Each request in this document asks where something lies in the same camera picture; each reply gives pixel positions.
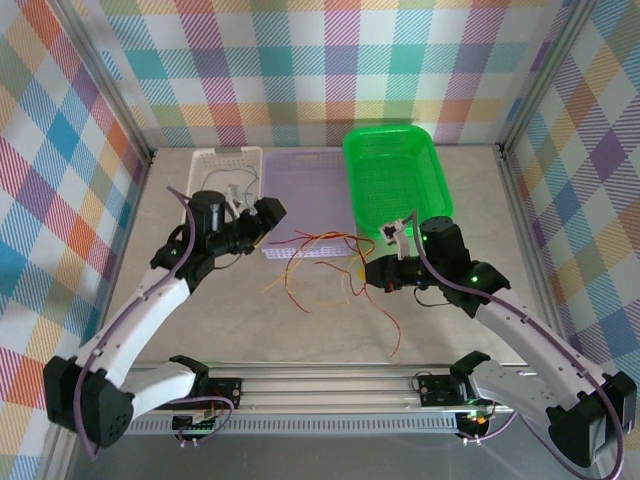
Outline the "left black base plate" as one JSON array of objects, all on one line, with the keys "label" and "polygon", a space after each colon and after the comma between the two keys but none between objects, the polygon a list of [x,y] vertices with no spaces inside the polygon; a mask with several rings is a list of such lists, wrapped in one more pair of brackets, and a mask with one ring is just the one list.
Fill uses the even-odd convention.
[{"label": "left black base plate", "polygon": [[235,408],[241,402],[243,380],[239,377],[209,377],[197,387],[195,397],[225,397]]}]

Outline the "purple plastic basket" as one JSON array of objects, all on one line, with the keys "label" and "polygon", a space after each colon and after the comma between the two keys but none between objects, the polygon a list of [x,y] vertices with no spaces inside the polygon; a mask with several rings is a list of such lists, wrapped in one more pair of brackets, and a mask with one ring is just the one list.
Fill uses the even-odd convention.
[{"label": "purple plastic basket", "polygon": [[307,244],[308,234],[356,234],[343,151],[340,148],[282,149],[263,156],[261,191],[280,200],[286,215],[261,244],[269,260],[348,256],[338,238]]}]

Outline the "white perforated plastic basket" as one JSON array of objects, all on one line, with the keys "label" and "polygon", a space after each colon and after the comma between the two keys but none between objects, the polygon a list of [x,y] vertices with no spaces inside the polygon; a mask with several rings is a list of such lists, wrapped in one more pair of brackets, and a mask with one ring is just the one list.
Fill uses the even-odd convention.
[{"label": "white perforated plastic basket", "polygon": [[262,196],[261,178],[263,150],[257,146],[202,148],[192,154],[186,195],[192,197],[198,191],[218,191],[225,196],[229,184],[237,184],[247,196],[246,208],[232,209],[232,216],[255,213],[254,204]]}]

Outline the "green plastic basket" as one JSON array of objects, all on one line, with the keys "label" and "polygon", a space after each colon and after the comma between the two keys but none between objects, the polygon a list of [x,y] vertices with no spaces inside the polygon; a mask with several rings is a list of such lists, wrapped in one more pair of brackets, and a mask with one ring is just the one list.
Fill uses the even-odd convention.
[{"label": "green plastic basket", "polygon": [[413,210],[425,220],[451,216],[453,201],[430,134],[414,125],[363,127],[343,140],[352,210],[358,230],[379,228]]}]

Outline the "orange lit control board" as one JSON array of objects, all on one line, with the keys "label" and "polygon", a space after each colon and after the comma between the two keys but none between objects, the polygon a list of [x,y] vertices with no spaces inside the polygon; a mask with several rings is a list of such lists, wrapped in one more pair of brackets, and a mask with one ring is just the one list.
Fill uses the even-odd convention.
[{"label": "orange lit control board", "polygon": [[493,416],[487,411],[469,411],[455,414],[458,435],[461,438],[474,439],[489,434]]}]

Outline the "aluminium table side rail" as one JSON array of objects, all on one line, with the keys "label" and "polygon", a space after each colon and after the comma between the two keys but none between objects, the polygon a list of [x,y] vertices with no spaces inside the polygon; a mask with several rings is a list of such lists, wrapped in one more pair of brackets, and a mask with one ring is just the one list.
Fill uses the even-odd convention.
[{"label": "aluminium table side rail", "polygon": [[495,144],[493,152],[514,224],[536,312],[549,324],[552,330],[561,338],[567,340],[568,335],[562,324],[552,285],[547,277],[543,257],[538,248],[537,238],[532,225],[529,223],[525,202],[520,194],[508,155],[504,152],[501,144]]},{"label": "aluminium table side rail", "polygon": [[162,243],[159,220],[152,216],[173,198],[166,183],[153,166],[159,151],[136,163],[130,172],[121,165],[115,174],[107,199],[108,211],[101,217],[99,235],[109,247],[105,273],[96,293],[94,312],[88,320],[82,341],[87,342],[130,303],[149,261]]}]

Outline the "green terminal control board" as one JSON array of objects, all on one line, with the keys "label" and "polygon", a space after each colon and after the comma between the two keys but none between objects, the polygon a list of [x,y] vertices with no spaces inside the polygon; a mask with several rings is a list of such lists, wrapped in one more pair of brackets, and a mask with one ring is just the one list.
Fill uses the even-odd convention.
[{"label": "green terminal control board", "polygon": [[211,433],[219,423],[215,416],[200,418],[193,415],[174,415],[171,419],[171,429],[183,434],[205,435]]}]

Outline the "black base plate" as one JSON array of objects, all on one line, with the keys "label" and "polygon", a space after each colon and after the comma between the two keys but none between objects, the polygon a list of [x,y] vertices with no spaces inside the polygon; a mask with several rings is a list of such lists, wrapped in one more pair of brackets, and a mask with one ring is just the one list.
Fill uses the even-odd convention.
[{"label": "black base plate", "polygon": [[414,389],[422,407],[459,406],[473,402],[463,382],[452,375],[417,375]]},{"label": "black base plate", "polygon": [[243,380],[239,377],[209,377],[197,387],[195,397],[225,397],[235,408],[241,402]]}]

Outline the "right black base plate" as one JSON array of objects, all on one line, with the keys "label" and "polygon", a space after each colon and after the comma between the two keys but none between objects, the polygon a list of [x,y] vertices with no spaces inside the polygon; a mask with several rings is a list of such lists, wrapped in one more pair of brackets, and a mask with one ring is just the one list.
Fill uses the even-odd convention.
[{"label": "right black base plate", "polygon": [[422,407],[459,406],[473,402],[463,382],[452,375],[417,375],[414,389]]}]

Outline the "aluminium frame post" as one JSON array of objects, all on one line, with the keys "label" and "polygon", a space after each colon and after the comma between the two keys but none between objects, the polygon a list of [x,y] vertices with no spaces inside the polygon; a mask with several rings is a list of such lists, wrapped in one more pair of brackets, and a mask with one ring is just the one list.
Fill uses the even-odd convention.
[{"label": "aluminium frame post", "polygon": [[94,46],[89,31],[73,8],[71,0],[45,1],[60,22],[62,29],[70,37],[70,41],[77,50],[86,70],[94,80],[99,92],[105,97],[124,132],[128,135],[134,150],[147,165],[150,165],[153,162],[154,149],[144,138],[142,129],[138,126],[98,49]]},{"label": "aluminium frame post", "polygon": [[529,87],[514,103],[518,107],[510,114],[495,144],[499,159],[506,161],[522,138],[535,110],[539,107],[546,91],[559,73],[565,58],[581,33],[586,21],[593,12],[598,0],[570,0],[568,7],[560,7],[566,12],[564,22],[554,21],[550,29],[556,32],[552,42],[543,41],[545,51],[542,56],[536,54],[533,65],[537,65],[535,75]]}]

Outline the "aluminium mounting rail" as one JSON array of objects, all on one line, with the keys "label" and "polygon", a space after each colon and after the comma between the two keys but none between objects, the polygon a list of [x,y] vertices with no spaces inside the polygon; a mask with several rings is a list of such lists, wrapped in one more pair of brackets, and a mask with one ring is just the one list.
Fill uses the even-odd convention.
[{"label": "aluminium mounting rail", "polygon": [[418,375],[449,367],[357,363],[211,363],[211,377],[242,380],[241,414],[414,413]]}]

